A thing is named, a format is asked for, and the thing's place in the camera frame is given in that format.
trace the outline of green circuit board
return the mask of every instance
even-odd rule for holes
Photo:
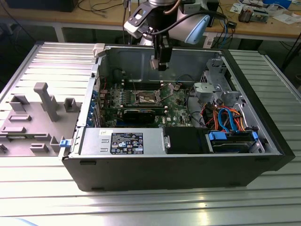
[[[137,127],[137,125],[123,122],[122,114],[127,109],[147,109],[156,112],[155,121],[151,124],[139,124],[139,127],[142,128],[192,126],[184,102],[185,90],[172,90],[171,93],[172,87],[166,86],[158,94],[155,90],[123,90],[121,86],[115,86],[108,95],[109,105],[102,110],[104,126],[108,128]]]

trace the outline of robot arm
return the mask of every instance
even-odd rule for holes
[[[150,64],[152,68],[164,71],[172,53],[170,38],[198,43],[210,20],[207,14],[224,17],[208,11],[204,0],[186,0],[186,3],[181,0],[148,0],[129,17],[124,28],[137,39],[143,36],[141,44],[154,46],[155,55]]]

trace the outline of white sticker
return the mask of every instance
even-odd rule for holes
[[[110,129],[101,129],[99,131],[99,135],[100,136],[111,136],[112,132],[113,132],[113,130],[110,130]]]

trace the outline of paper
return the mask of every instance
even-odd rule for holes
[[[292,0],[292,3],[301,6],[301,2],[300,1]]]
[[[234,3],[232,8],[230,9],[230,12],[240,14],[240,11],[242,10],[243,6],[244,4]]]
[[[273,18],[275,18],[276,20],[279,20],[285,24],[293,24],[299,21],[298,18],[292,17],[290,15],[287,14],[281,14],[278,16],[274,16]]]

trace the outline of side panel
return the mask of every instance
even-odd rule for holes
[[[276,167],[273,167],[271,169],[278,170],[281,167],[285,166],[287,163],[289,163],[292,159],[294,159],[295,155],[293,154],[290,146],[287,144],[286,140],[283,138],[279,129],[273,122],[271,116],[261,103],[260,99],[256,95],[249,81],[245,77],[244,73],[239,68],[238,64],[235,62],[235,59],[233,58],[232,54],[228,50],[224,50],[223,54],[227,60],[230,69],[235,74],[236,80],[239,83],[239,86],[241,87],[241,92],[245,94],[245,96],[247,96],[250,105],[258,115],[260,121],[263,123],[264,128],[266,129],[268,135],[272,139],[277,150],[282,152],[285,156],[282,159],[281,163],[279,163]]]
[[[65,159],[82,191],[246,186],[282,156]]]

